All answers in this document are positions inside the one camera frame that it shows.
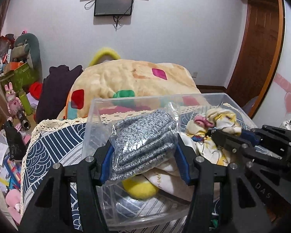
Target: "wooden door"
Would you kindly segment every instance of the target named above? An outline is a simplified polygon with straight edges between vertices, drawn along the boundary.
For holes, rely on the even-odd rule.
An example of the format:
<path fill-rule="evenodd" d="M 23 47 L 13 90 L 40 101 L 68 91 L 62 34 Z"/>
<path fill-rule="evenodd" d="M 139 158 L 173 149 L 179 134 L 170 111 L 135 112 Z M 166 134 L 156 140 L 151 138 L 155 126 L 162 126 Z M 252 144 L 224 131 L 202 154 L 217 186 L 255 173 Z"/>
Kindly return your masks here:
<path fill-rule="evenodd" d="M 227 94 L 243 107 L 258 96 L 270 72 L 279 32 L 278 4 L 248 2 L 247 21 L 239 57 Z"/>

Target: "yellow arch-shaped object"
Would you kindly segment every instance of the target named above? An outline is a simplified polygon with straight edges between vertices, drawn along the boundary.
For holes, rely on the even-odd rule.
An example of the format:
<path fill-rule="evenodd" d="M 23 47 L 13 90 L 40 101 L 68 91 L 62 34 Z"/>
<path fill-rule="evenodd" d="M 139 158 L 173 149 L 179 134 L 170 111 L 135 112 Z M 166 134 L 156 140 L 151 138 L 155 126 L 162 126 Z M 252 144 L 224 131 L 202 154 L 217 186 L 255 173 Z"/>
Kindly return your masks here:
<path fill-rule="evenodd" d="M 114 60 L 120 60 L 121 59 L 120 55 L 118 55 L 118 53 L 115 50 L 113 50 L 111 48 L 108 48 L 108 47 L 104 47 L 104 48 L 100 49 L 95 54 L 93 60 L 90 62 L 90 64 L 88 66 L 90 67 L 90 66 L 96 65 L 98 63 L 98 61 L 100 60 L 100 58 L 105 56 L 105 55 L 110 56 Z"/>

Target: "baseboard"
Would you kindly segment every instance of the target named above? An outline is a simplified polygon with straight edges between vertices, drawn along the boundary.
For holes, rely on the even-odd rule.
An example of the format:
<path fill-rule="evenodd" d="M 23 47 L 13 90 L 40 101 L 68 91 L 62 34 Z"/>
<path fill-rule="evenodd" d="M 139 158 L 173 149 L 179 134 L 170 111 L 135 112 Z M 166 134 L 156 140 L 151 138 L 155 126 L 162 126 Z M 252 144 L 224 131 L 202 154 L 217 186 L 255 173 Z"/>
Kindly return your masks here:
<path fill-rule="evenodd" d="M 196 85 L 201 93 L 226 93 L 223 86 Z"/>

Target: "dark garment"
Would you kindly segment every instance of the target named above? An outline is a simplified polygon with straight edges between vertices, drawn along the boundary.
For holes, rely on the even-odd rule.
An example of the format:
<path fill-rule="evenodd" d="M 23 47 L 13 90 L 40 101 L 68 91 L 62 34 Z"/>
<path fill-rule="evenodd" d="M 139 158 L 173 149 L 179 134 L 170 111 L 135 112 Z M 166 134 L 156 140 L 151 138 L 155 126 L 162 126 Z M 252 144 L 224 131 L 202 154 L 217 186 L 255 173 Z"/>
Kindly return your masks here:
<path fill-rule="evenodd" d="M 43 81 L 42 93 L 36 109 L 36 123 L 57 118 L 66 105 L 73 83 L 82 72 L 81 65 L 71 71 L 66 65 L 50 67 L 50 75 Z"/>

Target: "green storage bin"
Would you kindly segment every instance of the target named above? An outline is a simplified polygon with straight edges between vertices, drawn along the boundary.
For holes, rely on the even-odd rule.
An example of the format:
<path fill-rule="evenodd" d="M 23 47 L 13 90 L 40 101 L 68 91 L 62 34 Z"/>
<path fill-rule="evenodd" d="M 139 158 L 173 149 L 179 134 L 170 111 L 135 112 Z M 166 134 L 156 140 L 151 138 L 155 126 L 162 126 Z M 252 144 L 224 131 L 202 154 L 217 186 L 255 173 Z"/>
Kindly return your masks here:
<path fill-rule="evenodd" d="M 31 69 L 28 63 L 25 63 L 16 70 L 10 71 L 0 77 L 2 87 L 4 88 L 5 84 L 9 84 L 9 82 L 11 82 L 16 93 L 19 93 L 19 91 L 23 89 L 23 86 L 31 85 L 38 80 L 38 70 Z"/>

